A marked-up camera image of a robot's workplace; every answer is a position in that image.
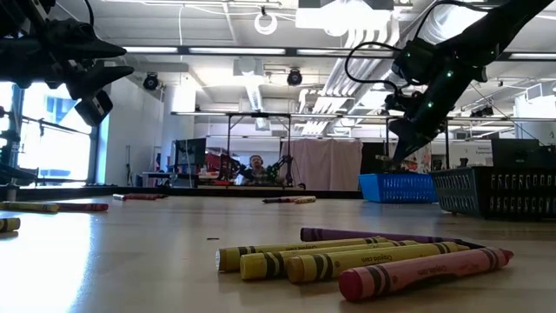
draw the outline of curtain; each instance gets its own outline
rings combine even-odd
[[[362,143],[333,139],[301,139],[291,142],[292,176],[307,190],[357,191]],[[282,154],[288,153],[284,144]],[[282,167],[281,175],[286,175]]]

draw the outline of security camera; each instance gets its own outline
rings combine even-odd
[[[148,73],[147,78],[142,82],[142,86],[146,90],[156,90],[159,85],[158,73]]]
[[[291,69],[288,75],[288,85],[299,86],[303,81],[303,76],[299,69]]]

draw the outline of yellow crayon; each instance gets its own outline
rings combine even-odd
[[[25,210],[34,212],[57,213],[60,206],[53,203],[20,203],[4,201],[0,203],[0,210]]]
[[[291,257],[286,271],[291,283],[308,283],[340,276],[344,270],[423,256],[469,250],[456,243],[425,243],[407,247],[324,253]]]
[[[319,242],[312,242],[312,243],[287,243],[287,244],[224,248],[224,249],[219,249],[216,252],[216,265],[218,266],[218,270],[237,271],[240,270],[240,257],[251,253],[307,250],[307,249],[340,247],[340,246],[365,244],[365,243],[385,243],[385,242],[387,242],[386,238],[373,237],[373,238],[327,240],[327,241],[319,241]]]
[[[412,244],[419,243],[406,240],[401,242],[367,243],[310,250],[253,253],[244,255],[240,258],[240,272],[243,280],[281,277],[286,276],[285,264],[289,258],[294,256],[311,256],[322,253],[391,248]]]
[[[316,196],[302,196],[295,199],[295,204],[313,203],[316,201]]]
[[[21,220],[19,218],[0,218],[0,233],[19,230]]]

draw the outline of ceiling light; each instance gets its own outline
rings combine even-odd
[[[337,117],[343,117],[343,115],[341,114],[292,114],[291,117],[337,118]]]
[[[384,116],[344,116],[344,118],[361,118],[361,119],[386,119]]]
[[[128,53],[177,53],[177,47],[123,47]]]
[[[269,13],[266,16],[270,17],[270,24],[268,24],[267,26],[261,25],[261,18],[264,17],[262,13],[259,13],[259,15],[255,17],[255,21],[254,21],[255,29],[259,32],[259,34],[262,35],[270,35],[274,33],[278,28],[278,20],[276,19],[276,15]]]
[[[118,2],[118,3],[141,3],[141,4],[164,4],[164,5],[222,5],[227,3],[230,6],[259,6],[264,4],[267,7],[281,7],[280,2],[261,2],[261,1],[243,1],[243,0],[230,0],[230,1],[209,1],[209,0],[102,0],[104,2]]]
[[[199,47],[189,48],[189,53],[199,55],[265,55],[265,56],[283,56],[286,54],[285,49],[279,48],[212,48]]]
[[[299,56],[312,56],[312,57],[347,57],[349,49],[298,49]],[[357,50],[353,57],[368,57],[368,58],[392,58],[394,53],[389,50]]]
[[[528,60],[536,60],[536,59],[556,59],[556,53],[512,53],[509,57],[511,60],[513,59],[528,59]]]
[[[225,117],[226,113],[224,112],[176,112],[172,111],[171,115],[178,115],[178,116],[193,116],[193,117]]]

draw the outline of cable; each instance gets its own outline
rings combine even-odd
[[[85,4],[87,5],[87,10],[89,11],[89,24],[91,26],[95,26],[95,14],[93,13],[93,8],[90,7],[89,0],[85,0]]]
[[[180,10],[177,13],[177,27],[179,28],[178,30],[178,34],[180,36],[180,45],[183,45],[183,35],[182,35],[182,10],[183,8],[185,8],[185,5],[182,5],[182,7],[180,7]],[[180,62],[183,61],[183,56],[180,56]]]
[[[216,14],[216,15],[224,15],[224,16],[249,16],[249,15],[259,15],[259,13],[261,13],[260,11],[246,12],[246,13],[224,13],[224,12],[216,12],[216,11],[212,11],[212,10],[203,9],[201,7],[194,6],[194,5],[184,4],[183,6],[191,8],[191,9],[203,11],[205,13]]]
[[[359,79],[359,78],[353,77],[349,73],[349,61],[353,57],[354,53],[357,52],[357,50],[359,50],[361,47],[366,46],[366,45],[377,45],[379,47],[387,48],[387,49],[390,49],[392,51],[400,51],[401,50],[399,48],[393,47],[393,46],[391,46],[389,44],[386,44],[386,43],[377,43],[377,42],[363,42],[363,43],[360,43],[357,46],[355,46],[355,48],[351,49],[351,51],[349,51],[349,54],[347,54],[346,62],[344,62],[344,71],[346,72],[346,76],[349,77],[349,79],[351,79],[351,80],[353,80],[354,82],[357,82],[357,83],[384,83],[384,84],[387,84],[387,85],[391,86],[392,88],[394,88],[394,94],[395,95],[399,94],[400,90],[398,89],[398,86],[395,83],[392,83],[392,82],[387,81],[387,80]]]
[[[284,14],[279,14],[279,13],[270,13],[270,14],[274,14],[274,15],[276,15],[277,17],[280,17],[280,18],[285,19],[286,21],[295,22],[295,19],[294,19],[294,18],[286,17],[286,15],[284,15]]]
[[[481,97],[483,97],[483,99],[485,99],[485,101],[488,102],[488,99],[487,99],[485,96],[483,96],[483,94],[480,93],[480,91],[477,90],[477,88],[475,88],[475,86],[473,86],[472,84],[470,84],[470,85],[471,85],[471,87],[473,87],[473,89],[475,89],[475,91],[477,91],[477,93],[478,93]],[[515,125],[516,128],[519,128],[521,131],[525,132],[525,133],[526,133],[527,135],[529,135],[532,139],[538,140],[539,143],[540,143],[542,146],[545,146],[545,147],[546,147],[546,145],[545,145],[544,143],[542,143],[537,137],[531,135],[531,133],[528,132],[527,130],[524,130],[523,127],[521,127],[521,125],[517,124],[511,117],[507,116],[504,112],[502,112],[500,109],[498,109],[493,103],[489,103],[489,104],[490,104],[490,106],[492,106],[493,108],[495,108],[505,119],[507,119],[508,121],[512,122],[512,124]]]
[[[415,38],[417,38],[417,36],[420,33],[420,30],[423,28],[423,25],[425,24],[425,22],[427,20],[427,17],[431,14],[431,12],[433,12],[434,8],[436,8],[437,6],[442,5],[442,4],[457,5],[459,7],[464,7],[466,9],[475,10],[475,11],[478,11],[478,12],[488,12],[490,10],[490,9],[483,9],[483,8],[480,8],[480,7],[476,7],[476,6],[474,6],[470,3],[464,3],[464,2],[461,2],[461,1],[440,0],[436,3],[434,3],[433,6],[430,9],[428,9],[427,13],[425,13],[425,16],[420,21],[419,27],[417,28],[417,31],[415,32],[414,40],[415,40]]]

